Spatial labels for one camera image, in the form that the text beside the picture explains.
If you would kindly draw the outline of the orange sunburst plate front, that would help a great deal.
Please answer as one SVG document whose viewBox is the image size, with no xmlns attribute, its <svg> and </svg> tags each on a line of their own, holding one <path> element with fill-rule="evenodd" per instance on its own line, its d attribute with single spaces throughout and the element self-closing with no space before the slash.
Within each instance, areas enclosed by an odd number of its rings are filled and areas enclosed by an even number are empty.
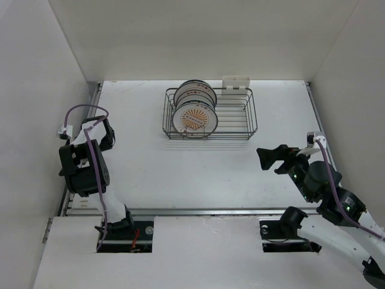
<svg viewBox="0 0 385 289">
<path fill-rule="evenodd" d="M 173 114 L 175 131 L 187 138 L 204 138 L 218 126 L 218 116 L 213 108 L 200 101 L 191 101 L 179 106 Z"/>
</svg>

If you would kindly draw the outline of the orange sunburst plate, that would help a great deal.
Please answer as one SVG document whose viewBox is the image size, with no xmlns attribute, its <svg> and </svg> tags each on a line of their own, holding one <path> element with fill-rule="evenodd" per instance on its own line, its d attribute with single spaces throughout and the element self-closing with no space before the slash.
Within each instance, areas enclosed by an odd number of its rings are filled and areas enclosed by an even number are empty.
<svg viewBox="0 0 385 289">
<path fill-rule="evenodd" d="M 173 114 L 175 131 L 187 138 L 204 138 L 218 126 L 218 116 L 213 108 L 200 101 L 191 101 L 179 106 Z"/>
<path fill-rule="evenodd" d="M 214 91 L 214 89 L 205 81 L 199 80 L 199 79 L 191 79 L 188 81 L 183 82 L 176 90 L 173 102 L 176 105 L 178 99 L 181 97 L 183 93 L 185 93 L 188 90 L 202 90 L 206 92 L 214 105 L 217 104 L 217 95 Z"/>
</svg>

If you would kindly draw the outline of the green rim lettered plate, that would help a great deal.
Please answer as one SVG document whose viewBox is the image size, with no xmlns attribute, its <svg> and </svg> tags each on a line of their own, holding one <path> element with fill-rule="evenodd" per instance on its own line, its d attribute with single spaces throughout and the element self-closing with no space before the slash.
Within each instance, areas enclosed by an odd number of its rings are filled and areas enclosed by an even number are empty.
<svg viewBox="0 0 385 289">
<path fill-rule="evenodd" d="M 215 101 L 208 92 L 204 92 L 199 89 L 190 89 L 181 93 L 180 96 L 176 98 L 175 107 L 178 108 L 179 106 L 187 104 L 191 101 L 203 102 L 213 109 L 215 109 L 216 106 Z"/>
</svg>

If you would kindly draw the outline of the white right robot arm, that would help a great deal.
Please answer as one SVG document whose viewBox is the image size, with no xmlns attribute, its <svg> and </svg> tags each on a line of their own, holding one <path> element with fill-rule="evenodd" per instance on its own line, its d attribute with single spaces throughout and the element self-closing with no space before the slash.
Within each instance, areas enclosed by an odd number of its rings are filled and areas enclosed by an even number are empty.
<svg viewBox="0 0 385 289">
<path fill-rule="evenodd" d="M 327 139 L 321 132 L 307 134 L 305 148 L 281 144 L 275 149 L 257 148 L 262 170 L 287 175 L 304 200 L 316 203 L 316 223 L 303 210 L 289 206 L 279 219 L 260 219 L 264 252 L 320 252 L 328 249 L 352 264 L 374 288 L 384 288 L 384 229 L 366 205 L 341 187 L 342 175 L 328 162 Z"/>
</svg>

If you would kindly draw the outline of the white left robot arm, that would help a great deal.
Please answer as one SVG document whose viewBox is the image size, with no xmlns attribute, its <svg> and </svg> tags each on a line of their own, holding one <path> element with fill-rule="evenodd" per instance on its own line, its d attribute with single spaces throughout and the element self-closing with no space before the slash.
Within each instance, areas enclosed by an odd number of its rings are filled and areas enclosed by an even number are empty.
<svg viewBox="0 0 385 289">
<path fill-rule="evenodd" d="M 82 198 L 92 201 L 105 217 L 96 229 L 107 240 L 127 240 L 135 232 L 132 215 L 123 202 L 109 188 L 110 175 L 103 152 L 115 144 L 115 132 L 108 119 L 96 116 L 84 119 L 79 135 L 70 144 L 59 148 L 61 170 L 67 189 Z"/>
</svg>

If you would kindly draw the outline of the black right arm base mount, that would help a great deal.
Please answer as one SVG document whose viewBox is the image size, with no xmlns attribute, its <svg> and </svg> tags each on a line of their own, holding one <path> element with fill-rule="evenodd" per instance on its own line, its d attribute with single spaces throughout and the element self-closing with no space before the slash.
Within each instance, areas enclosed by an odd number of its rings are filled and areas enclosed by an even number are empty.
<svg viewBox="0 0 385 289">
<path fill-rule="evenodd" d="M 320 253 L 322 246 L 300 237 L 287 237 L 278 220 L 260 220 L 260 236 L 264 253 Z"/>
</svg>

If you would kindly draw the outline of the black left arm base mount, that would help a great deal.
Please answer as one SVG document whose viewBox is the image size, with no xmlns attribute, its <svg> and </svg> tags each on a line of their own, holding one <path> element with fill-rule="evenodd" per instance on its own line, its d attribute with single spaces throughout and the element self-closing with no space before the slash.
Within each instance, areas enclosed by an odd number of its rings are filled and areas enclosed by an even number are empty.
<svg viewBox="0 0 385 289">
<path fill-rule="evenodd" d="M 100 234 L 97 253 L 151 253 L 154 234 L 153 220 L 136 220 L 134 229 L 113 234 L 107 233 L 104 241 L 103 229 L 96 226 Z"/>
</svg>

